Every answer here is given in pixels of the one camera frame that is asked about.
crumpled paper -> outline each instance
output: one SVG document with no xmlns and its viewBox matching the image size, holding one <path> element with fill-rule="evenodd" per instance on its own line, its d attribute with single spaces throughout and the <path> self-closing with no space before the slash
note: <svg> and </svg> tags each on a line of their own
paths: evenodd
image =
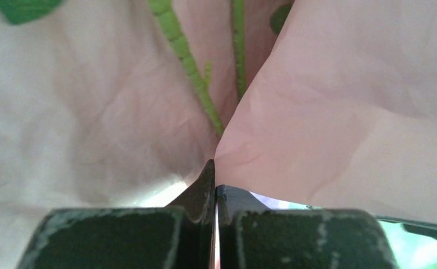
<svg viewBox="0 0 437 269">
<path fill-rule="evenodd" d="M 215 159 L 258 194 L 437 223 L 437 1 L 296 1 Z"/>
<path fill-rule="evenodd" d="M 288 1 L 246 6 L 250 78 Z M 198 65 L 212 63 L 222 120 L 235 110 L 230 2 L 174 2 Z M 59 207 L 163 206 L 197 178 L 218 139 L 146 1 L 68 0 L 11 26 L 0 14 L 0 269 L 15 267 Z"/>
</svg>

pink paper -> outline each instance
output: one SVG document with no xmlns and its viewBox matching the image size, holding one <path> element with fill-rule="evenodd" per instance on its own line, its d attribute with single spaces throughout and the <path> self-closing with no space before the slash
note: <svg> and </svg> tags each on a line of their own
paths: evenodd
<svg viewBox="0 0 437 269">
<path fill-rule="evenodd" d="M 219 183 L 437 223 L 437 2 L 296 1 L 215 158 Z"/>
</svg>

plant stem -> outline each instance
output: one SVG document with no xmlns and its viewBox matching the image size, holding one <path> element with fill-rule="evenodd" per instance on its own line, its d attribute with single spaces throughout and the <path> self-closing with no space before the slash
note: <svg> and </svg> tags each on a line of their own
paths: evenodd
<svg viewBox="0 0 437 269">
<path fill-rule="evenodd" d="M 245 78 L 245 11 L 243 0 L 232 0 L 232 17 L 234 29 L 236 87 L 240 101 L 247 90 Z"/>
<path fill-rule="evenodd" d="M 156 17 L 162 33 L 167 38 L 174 53 L 179 58 L 187 77 L 191 81 L 194 90 L 199 98 L 205 112 L 212 122 L 215 131 L 219 136 L 224 133 L 224 125 L 218 114 L 215 105 L 213 104 L 208 92 L 209 81 L 202 77 L 197 62 L 189 48 L 189 41 L 182 32 L 177 14 L 171 4 L 171 0 L 147 0 L 151 12 Z M 210 64 L 206 66 L 206 76 L 210 80 Z"/>
</svg>

pink fabric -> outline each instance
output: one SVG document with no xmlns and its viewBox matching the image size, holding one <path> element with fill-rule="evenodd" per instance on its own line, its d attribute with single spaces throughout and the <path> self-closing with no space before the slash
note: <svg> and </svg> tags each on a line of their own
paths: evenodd
<svg viewBox="0 0 437 269">
<path fill-rule="evenodd" d="M 437 222 L 437 2 L 296 1 L 215 158 L 220 183 Z"/>
</svg>

dark green leaf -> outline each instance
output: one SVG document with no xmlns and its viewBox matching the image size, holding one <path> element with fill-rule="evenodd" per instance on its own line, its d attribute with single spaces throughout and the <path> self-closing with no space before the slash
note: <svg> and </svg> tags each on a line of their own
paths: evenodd
<svg viewBox="0 0 437 269">
<path fill-rule="evenodd" d="M 284 4 L 282 6 L 279 6 L 279 8 L 277 8 L 271 15 L 271 18 L 269 20 L 269 26 L 276 35 L 280 34 L 281 29 L 285 24 L 286 18 L 291 11 L 291 7 L 292 4 Z"/>
<path fill-rule="evenodd" d="M 63 0 L 0 0 L 0 10 L 14 24 L 24 24 L 50 14 Z"/>
</svg>

